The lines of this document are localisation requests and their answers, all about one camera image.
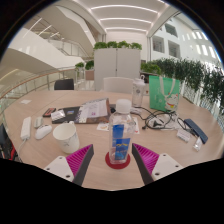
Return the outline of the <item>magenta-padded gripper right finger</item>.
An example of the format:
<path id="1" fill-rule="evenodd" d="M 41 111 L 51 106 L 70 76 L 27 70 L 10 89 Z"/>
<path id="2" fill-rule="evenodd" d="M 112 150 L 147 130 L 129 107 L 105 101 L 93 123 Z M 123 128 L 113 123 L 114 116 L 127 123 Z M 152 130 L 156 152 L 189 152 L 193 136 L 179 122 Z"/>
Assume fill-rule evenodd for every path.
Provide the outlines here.
<path id="1" fill-rule="evenodd" d="M 132 154 L 145 185 L 183 169 L 183 166 L 167 153 L 157 154 L 136 143 L 132 144 Z"/>

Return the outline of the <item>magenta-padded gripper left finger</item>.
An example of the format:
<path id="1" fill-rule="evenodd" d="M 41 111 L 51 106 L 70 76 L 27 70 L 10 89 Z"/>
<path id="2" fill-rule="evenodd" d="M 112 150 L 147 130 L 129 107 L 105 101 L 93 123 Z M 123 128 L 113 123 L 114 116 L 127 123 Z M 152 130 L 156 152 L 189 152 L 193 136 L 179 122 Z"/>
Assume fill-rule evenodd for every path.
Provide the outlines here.
<path id="1" fill-rule="evenodd" d="M 93 145 L 90 144 L 67 157 L 58 156 L 45 167 L 45 170 L 81 186 L 93 155 Z"/>

